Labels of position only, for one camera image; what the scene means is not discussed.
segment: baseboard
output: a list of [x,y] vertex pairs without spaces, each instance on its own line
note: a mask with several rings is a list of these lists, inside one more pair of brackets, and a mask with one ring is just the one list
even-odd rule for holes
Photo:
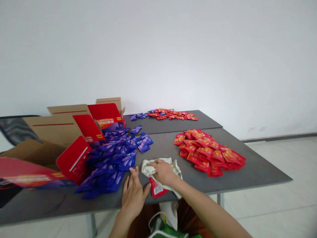
[[295,138],[304,138],[304,137],[313,137],[317,136],[316,133],[304,133],[304,134],[294,134],[294,135],[286,135],[286,136],[277,136],[277,137],[263,137],[257,139],[246,139],[241,140],[243,143],[251,143],[251,142],[259,142],[259,141],[273,141],[273,140],[282,140],[282,139],[295,139]]

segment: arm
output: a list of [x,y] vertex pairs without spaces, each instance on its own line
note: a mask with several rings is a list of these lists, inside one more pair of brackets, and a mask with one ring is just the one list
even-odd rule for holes
[[222,207],[173,173],[169,163],[157,159],[155,178],[178,191],[208,230],[218,238],[251,237],[251,235]]
[[130,168],[131,176],[126,178],[123,186],[122,207],[116,217],[109,238],[125,238],[133,220],[140,214],[144,201],[150,192],[149,183],[144,191],[139,180],[139,167]]

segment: barcode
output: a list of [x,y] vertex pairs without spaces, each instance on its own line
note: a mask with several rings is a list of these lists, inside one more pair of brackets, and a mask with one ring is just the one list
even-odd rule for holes
[[156,188],[154,188],[154,195],[157,195],[159,192],[162,192],[163,188],[161,186],[158,186]]

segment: hand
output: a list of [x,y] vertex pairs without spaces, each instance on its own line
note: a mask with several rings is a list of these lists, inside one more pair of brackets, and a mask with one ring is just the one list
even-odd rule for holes
[[139,167],[130,168],[131,176],[126,178],[123,186],[121,212],[131,219],[131,222],[140,214],[144,201],[151,188],[149,183],[144,191],[139,180]]
[[155,163],[152,162],[150,165],[156,170],[153,176],[163,185],[172,187],[172,184],[179,179],[179,177],[174,174],[172,166],[163,160],[157,159]]

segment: wall outlet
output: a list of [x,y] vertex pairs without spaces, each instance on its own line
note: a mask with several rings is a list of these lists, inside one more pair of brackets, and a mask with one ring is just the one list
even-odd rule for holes
[[249,129],[248,133],[250,133],[250,132],[252,132],[252,131],[254,131],[254,130],[255,130],[255,127],[251,127],[251,128]]
[[263,131],[265,131],[266,129],[267,129],[267,127],[262,127],[262,128],[260,129],[260,131],[263,132]]

